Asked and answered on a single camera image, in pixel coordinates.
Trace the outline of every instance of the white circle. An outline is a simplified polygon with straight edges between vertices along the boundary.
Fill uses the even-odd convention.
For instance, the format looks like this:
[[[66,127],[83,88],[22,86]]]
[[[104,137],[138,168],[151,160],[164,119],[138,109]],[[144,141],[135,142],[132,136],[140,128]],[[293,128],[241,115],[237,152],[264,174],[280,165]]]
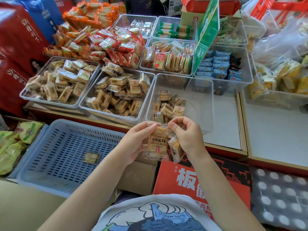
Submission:
[[[300,229],[306,229],[306,224],[300,219],[294,219],[294,224]]]
[[[259,176],[264,176],[265,175],[265,172],[264,172],[263,169],[258,169],[257,172],[258,172]]]
[[[281,192],[280,186],[272,185],[271,188],[272,188],[272,190],[273,190],[275,193],[280,193],[280,192]]]
[[[266,197],[266,196],[262,196],[261,197],[261,201],[265,205],[270,205],[270,199],[268,197]]]
[[[305,199],[308,199],[308,192],[307,192],[307,191],[301,191],[301,195],[302,195],[302,197],[304,197]]]
[[[306,185],[307,184],[306,180],[302,177],[298,177],[296,180],[297,180],[297,183],[300,184],[300,185]]]
[[[284,179],[286,182],[292,182],[292,181],[293,181],[290,175],[284,175],[284,176],[283,176],[283,179]]]
[[[281,199],[277,199],[277,200],[276,200],[276,205],[277,205],[279,208],[282,208],[282,209],[285,209],[285,208],[286,208],[286,203],[283,202]]]
[[[278,174],[275,172],[271,172],[269,176],[271,177],[271,179],[275,179],[275,180],[279,178]]]
[[[289,221],[289,219],[286,216],[279,215],[278,219],[284,225],[289,225],[290,224],[290,221]]]
[[[273,221],[274,220],[273,215],[271,213],[269,213],[269,212],[263,212],[263,217],[267,221]]]
[[[293,190],[292,188],[287,188],[286,189],[286,193],[290,196],[295,196],[296,195],[296,192],[295,190]]]
[[[266,190],[267,188],[266,184],[262,181],[258,182],[258,187],[262,190]]]
[[[300,206],[299,204],[292,203],[292,204],[291,204],[291,207],[292,207],[292,209],[293,209],[294,211],[296,211],[296,212],[299,212],[299,213],[302,212],[302,208],[301,208],[301,206]]]

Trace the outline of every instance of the graphic print on shirt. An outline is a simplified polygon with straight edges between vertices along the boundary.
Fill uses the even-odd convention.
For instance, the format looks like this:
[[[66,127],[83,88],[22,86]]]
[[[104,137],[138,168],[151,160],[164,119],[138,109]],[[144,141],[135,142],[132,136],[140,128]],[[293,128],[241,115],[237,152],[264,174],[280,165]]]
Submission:
[[[156,201],[113,216],[102,231],[207,231],[185,208]]]

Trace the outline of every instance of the person's left hand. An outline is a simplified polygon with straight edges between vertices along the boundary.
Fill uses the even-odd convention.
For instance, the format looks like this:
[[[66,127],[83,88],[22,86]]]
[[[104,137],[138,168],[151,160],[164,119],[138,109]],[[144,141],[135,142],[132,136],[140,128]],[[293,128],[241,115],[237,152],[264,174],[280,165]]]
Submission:
[[[156,131],[157,124],[147,127],[147,121],[132,127],[126,135],[121,139],[114,148],[127,165],[132,163],[138,154],[147,148],[147,144],[143,144],[143,140],[147,139],[150,134]]]

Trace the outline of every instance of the beige surface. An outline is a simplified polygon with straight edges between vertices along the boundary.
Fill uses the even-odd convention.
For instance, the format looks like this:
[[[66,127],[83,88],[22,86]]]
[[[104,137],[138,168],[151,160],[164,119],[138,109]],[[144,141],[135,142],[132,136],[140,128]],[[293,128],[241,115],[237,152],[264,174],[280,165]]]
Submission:
[[[65,198],[0,180],[0,230],[35,231]]]

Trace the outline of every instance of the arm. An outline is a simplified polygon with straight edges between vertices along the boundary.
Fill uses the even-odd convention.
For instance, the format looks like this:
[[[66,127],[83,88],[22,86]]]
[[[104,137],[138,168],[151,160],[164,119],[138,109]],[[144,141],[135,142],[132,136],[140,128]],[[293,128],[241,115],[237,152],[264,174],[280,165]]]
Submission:
[[[103,159],[90,176],[47,219],[38,231],[85,231],[97,223],[126,166],[146,145],[142,141],[154,132],[156,124],[143,122],[131,128],[120,143]]]
[[[186,131],[177,124],[184,124]],[[218,226],[223,231],[265,230],[206,151],[200,126],[187,117],[174,118],[168,125],[178,136],[182,149],[196,171]]]

